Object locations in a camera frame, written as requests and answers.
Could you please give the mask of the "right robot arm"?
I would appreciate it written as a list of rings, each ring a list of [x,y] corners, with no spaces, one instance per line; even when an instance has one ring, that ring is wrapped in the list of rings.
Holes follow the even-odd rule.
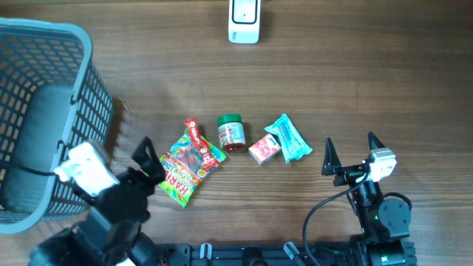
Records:
[[[333,176],[335,187],[349,187],[347,196],[361,226],[350,237],[355,265],[405,265],[408,255],[402,240],[409,237],[412,203],[402,194],[382,193],[379,182],[396,167],[395,153],[374,133],[368,134],[370,153],[358,165],[343,166],[330,138],[325,142],[321,173]]]

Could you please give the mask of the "red Nescafe coffee stick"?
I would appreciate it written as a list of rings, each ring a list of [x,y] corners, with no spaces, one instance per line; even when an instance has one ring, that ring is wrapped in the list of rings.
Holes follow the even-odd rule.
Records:
[[[209,170],[218,166],[220,162],[211,154],[210,146],[202,139],[196,118],[184,120],[191,142],[203,158],[203,168]]]

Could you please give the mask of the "teal tissue packet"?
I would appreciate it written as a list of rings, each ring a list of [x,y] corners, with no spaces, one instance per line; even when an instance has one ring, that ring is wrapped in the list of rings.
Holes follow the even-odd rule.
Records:
[[[266,126],[265,131],[277,136],[287,164],[291,160],[300,160],[313,151],[287,114],[282,114],[273,124]]]

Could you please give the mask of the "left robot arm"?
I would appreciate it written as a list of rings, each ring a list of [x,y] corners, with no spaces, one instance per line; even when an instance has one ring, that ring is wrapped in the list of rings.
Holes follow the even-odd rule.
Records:
[[[115,176],[97,141],[88,140],[69,151],[54,172],[62,182],[74,182],[74,194],[90,210],[85,220],[34,248],[31,265],[161,265],[163,255],[141,228],[150,217],[148,198],[166,173],[148,137],[132,159],[139,167]]]

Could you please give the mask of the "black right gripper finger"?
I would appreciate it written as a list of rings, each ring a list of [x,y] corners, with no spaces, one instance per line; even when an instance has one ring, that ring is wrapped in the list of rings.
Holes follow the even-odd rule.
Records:
[[[324,176],[331,176],[338,174],[341,171],[341,162],[336,153],[333,141],[328,137],[325,141],[324,162],[321,169],[321,174]]]
[[[368,143],[370,150],[385,148],[385,145],[375,136],[373,132],[368,133]]]

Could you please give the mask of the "Haribo gummy candy bag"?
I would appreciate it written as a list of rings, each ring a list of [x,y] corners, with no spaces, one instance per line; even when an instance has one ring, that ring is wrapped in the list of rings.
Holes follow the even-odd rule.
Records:
[[[212,172],[215,171],[227,156],[215,145],[203,140],[210,148],[210,154],[217,164],[204,169],[204,160],[191,142],[186,129],[184,135],[163,154],[159,161],[165,170],[166,178],[159,186],[183,208],[185,208],[197,186]]]

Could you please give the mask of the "small red juice box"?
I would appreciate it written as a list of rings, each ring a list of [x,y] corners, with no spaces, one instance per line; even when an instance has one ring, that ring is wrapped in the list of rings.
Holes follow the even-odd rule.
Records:
[[[262,139],[250,146],[248,152],[261,165],[281,150],[282,147],[276,138],[272,134],[266,134]]]

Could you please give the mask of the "green lidded jar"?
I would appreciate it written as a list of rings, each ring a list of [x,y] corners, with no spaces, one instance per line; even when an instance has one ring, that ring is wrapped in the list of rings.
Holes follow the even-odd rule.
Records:
[[[220,146],[225,151],[237,151],[245,144],[245,132],[239,114],[225,114],[217,119]]]

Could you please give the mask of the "grey plastic shopping basket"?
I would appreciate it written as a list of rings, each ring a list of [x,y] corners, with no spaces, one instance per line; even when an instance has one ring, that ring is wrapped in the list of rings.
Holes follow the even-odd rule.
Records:
[[[76,145],[104,143],[112,96],[73,24],[1,20],[1,232],[72,219],[86,210],[52,171]]]

